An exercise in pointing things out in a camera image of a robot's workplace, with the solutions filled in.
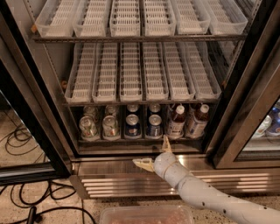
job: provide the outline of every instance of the plastic basket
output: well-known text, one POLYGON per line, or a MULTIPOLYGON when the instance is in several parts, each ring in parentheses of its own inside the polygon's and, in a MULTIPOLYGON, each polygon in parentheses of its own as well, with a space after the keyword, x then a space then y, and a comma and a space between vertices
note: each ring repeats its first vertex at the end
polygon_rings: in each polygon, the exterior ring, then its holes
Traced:
POLYGON ((137 102, 143 98, 138 43, 121 43, 119 93, 121 102, 137 102))
POLYGON ((79 0, 47 0, 35 25, 42 37, 72 37, 79 0))
POLYGON ((90 102, 96 63, 95 44, 76 44, 65 98, 67 102, 90 102))
POLYGON ((138 0, 114 0, 110 18, 112 37, 140 36, 138 0))
POLYGON ((169 91, 160 43, 143 43, 143 72, 146 100, 167 100, 169 91))
POLYGON ((99 44, 97 55, 99 63, 94 73, 93 99, 95 102, 115 102, 117 44, 99 44))
POLYGON ((170 0, 143 0, 145 36, 172 36, 176 18, 170 0))
POLYGON ((195 95, 192 77, 186 64, 184 44, 163 43, 165 71, 169 92, 174 101, 191 100, 195 95))
POLYGON ((177 20, 178 34, 204 34, 210 16, 200 0, 171 0, 177 20))
POLYGON ((186 61, 190 68, 195 98, 218 99, 221 89, 208 60, 207 44, 204 42, 185 43, 186 61))
POLYGON ((73 20, 77 37, 105 37, 109 21, 109 0, 80 0, 73 20))
POLYGON ((248 22, 234 0, 205 0, 212 34, 242 34, 248 22))

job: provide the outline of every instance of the bottle cap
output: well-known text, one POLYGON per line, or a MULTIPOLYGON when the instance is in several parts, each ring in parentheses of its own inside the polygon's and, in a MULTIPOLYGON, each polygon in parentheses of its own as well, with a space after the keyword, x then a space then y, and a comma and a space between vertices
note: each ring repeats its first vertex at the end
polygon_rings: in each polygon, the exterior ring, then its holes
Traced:
POLYGON ((209 111, 209 106, 206 105, 206 104, 202 104, 201 108, 200 108, 200 111, 204 114, 207 113, 209 111))
POLYGON ((176 112, 177 112, 177 114, 182 115, 185 112, 185 108, 183 106, 179 105, 176 108, 176 112))

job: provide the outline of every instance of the bottle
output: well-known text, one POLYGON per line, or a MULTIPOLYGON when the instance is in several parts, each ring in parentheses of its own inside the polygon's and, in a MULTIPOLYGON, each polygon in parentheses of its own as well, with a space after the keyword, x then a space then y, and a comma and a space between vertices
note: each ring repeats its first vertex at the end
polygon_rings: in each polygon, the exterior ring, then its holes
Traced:
POLYGON ((186 121, 185 108, 182 105, 176 107, 171 112, 170 120, 167 124, 167 136, 177 139, 183 136, 183 128, 186 121))
POLYGON ((209 121, 209 106, 202 104, 200 108, 196 109, 186 127, 185 136, 191 138, 198 138, 204 135, 204 128, 209 121))

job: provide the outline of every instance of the plastic bin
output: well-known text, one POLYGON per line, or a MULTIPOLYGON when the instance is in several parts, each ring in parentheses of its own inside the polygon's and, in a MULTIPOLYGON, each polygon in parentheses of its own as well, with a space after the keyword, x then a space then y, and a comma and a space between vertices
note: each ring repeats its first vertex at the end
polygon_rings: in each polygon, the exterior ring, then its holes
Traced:
POLYGON ((195 95, 192 76, 186 64, 183 43, 163 43, 169 92, 174 101, 192 100, 195 95))
POLYGON ((95 102, 115 102, 117 44, 104 43, 97 48, 99 63, 94 72, 93 99, 95 102))
POLYGON ((207 44, 187 42, 185 52, 195 87, 195 98, 197 100, 218 99, 221 89, 208 60, 207 44))
POLYGON ((210 16, 200 0, 171 0, 178 34, 205 34, 210 16))
POLYGON ((167 100, 169 91, 161 43, 143 43, 143 72, 146 100, 167 100))
POLYGON ((176 18, 170 0, 143 0, 145 36, 173 36, 176 18))
POLYGON ((80 0, 73 20, 77 37, 105 37, 109 21, 109 0, 80 0))
POLYGON ((210 15, 212 34, 242 34, 248 22, 234 0, 203 1, 210 15))
POLYGON ((47 0, 35 21, 39 34, 44 37, 72 37, 73 18, 79 0, 47 0))
POLYGON ((186 206, 123 206, 106 208, 100 224, 193 224, 186 206))
POLYGON ((112 37, 140 36, 138 0, 113 1, 110 30, 112 37))
POLYGON ((90 102, 96 63, 96 44, 76 44, 65 98, 67 102, 90 102))
POLYGON ((139 43, 121 43, 119 93, 121 102, 143 99, 139 43))

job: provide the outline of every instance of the white robotic arm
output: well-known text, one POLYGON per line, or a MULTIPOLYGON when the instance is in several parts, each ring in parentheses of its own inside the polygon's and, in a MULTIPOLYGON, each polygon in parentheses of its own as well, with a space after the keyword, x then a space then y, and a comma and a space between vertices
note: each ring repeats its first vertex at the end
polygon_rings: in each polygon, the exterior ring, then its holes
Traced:
POLYGON ((160 154, 153 164, 149 163, 149 159, 135 159, 133 162, 146 170, 154 171, 178 191, 183 201, 193 207, 213 210, 239 224, 280 223, 279 211, 217 190, 194 177, 170 151, 160 154))

